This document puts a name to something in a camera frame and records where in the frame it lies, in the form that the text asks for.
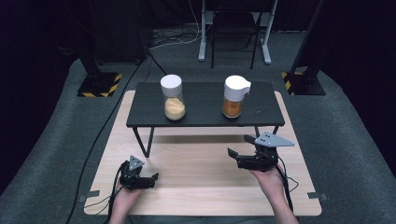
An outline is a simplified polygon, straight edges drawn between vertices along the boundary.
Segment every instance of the hazard striped base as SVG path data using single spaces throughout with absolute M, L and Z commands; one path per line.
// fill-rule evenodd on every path
M 114 94 L 122 75 L 117 73 L 103 73 L 101 76 L 101 84 L 92 83 L 91 80 L 85 79 L 80 89 L 78 96 L 81 97 L 109 97 Z
M 326 95 L 317 78 L 309 86 L 304 84 L 304 73 L 283 72 L 282 78 L 289 95 Z

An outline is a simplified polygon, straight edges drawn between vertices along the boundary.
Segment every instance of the gray carpet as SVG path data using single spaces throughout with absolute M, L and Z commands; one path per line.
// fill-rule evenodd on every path
M 269 48 L 273 63 L 264 65 L 258 52 L 252 70 L 248 69 L 250 54 L 245 52 L 220 52 L 214 69 L 210 68 L 209 52 L 206 61 L 198 63 L 199 41 L 150 52 L 168 74 L 180 75 L 186 82 L 224 81 L 227 76 L 237 74 L 251 81 L 270 81 L 281 92 L 314 186 L 329 197 L 322 202 L 320 216 L 300 217 L 301 223 L 394 223 L 395 178 L 340 87 L 319 73 L 325 96 L 287 95 L 280 74 L 290 69 L 303 37 L 304 34 L 272 34 Z M 110 116 L 87 162 L 79 195 L 90 190 L 117 114 L 117 108 L 114 113 L 112 110 L 119 106 L 122 91 L 134 90 L 136 83 L 145 79 L 158 82 L 163 76 L 159 67 L 147 58 L 127 83 L 136 67 L 134 63 L 106 63 L 100 67 L 102 71 L 123 74 L 115 94 L 109 98 L 81 98 L 77 97 L 77 91 L 86 74 L 80 61 L 75 61 L 46 130 L 1 195 L 0 223 L 66 222 L 84 161 Z M 77 203 L 70 223 L 106 220 L 84 214 L 83 205 Z M 275 223 L 272 217 L 132 217 L 132 221 Z

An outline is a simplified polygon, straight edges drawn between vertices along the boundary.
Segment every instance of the black stand base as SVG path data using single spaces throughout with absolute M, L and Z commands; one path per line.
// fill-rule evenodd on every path
M 92 78 L 87 76 L 78 89 L 78 96 L 83 97 L 108 97 L 116 91 L 121 74 L 100 73 L 99 77 Z
M 307 77 L 304 73 L 282 73 L 289 95 L 326 95 L 316 77 Z

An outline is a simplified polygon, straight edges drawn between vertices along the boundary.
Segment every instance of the yellow and black hazard tape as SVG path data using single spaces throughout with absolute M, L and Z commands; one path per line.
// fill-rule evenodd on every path
M 78 96 L 83 96 L 83 97 L 109 97 L 114 94 L 116 91 L 117 87 L 119 86 L 120 79 L 122 77 L 122 74 L 118 74 L 116 78 L 114 78 L 114 83 L 111 86 L 109 91 L 106 92 L 79 92 Z
M 298 72 L 298 73 L 294 73 L 294 75 L 303 75 L 303 73 Z M 289 95 L 294 95 L 293 87 L 290 82 L 289 73 L 282 72 L 282 78 L 283 81 L 285 82 L 286 90 L 288 91 Z

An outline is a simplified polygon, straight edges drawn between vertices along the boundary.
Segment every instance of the person's right arm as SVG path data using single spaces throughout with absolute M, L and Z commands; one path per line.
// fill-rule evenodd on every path
M 273 208 L 276 222 L 279 224 L 298 223 L 286 202 L 283 181 L 277 169 L 267 172 L 249 170 L 259 181 L 262 192 Z

